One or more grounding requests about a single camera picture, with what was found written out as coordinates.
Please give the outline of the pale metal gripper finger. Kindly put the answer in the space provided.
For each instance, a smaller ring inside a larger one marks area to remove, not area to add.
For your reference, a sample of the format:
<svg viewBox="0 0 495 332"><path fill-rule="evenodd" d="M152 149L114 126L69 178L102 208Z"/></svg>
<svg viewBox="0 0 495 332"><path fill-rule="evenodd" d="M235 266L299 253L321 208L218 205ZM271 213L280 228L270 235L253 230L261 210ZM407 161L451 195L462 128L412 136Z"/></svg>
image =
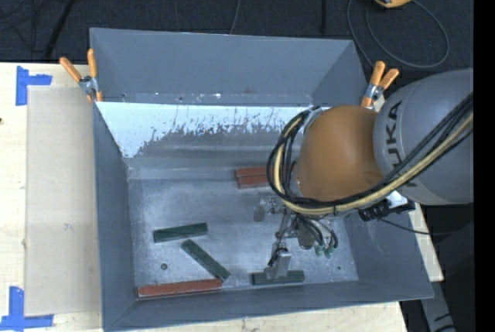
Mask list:
<svg viewBox="0 0 495 332"><path fill-rule="evenodd" d="M265 268L264 273L267 279L283 279L287 277L291 260L291 252L281 253L278 261L271 268L268 266Z"/></svg>
<svg viewBox="0 0 495 332"><path fill-rule="evenodd" d="M281 243L274 243L271 249L271 257L268 260L268 267L271 268L277 261L281 253L285 252L285 246Z"/></svg>

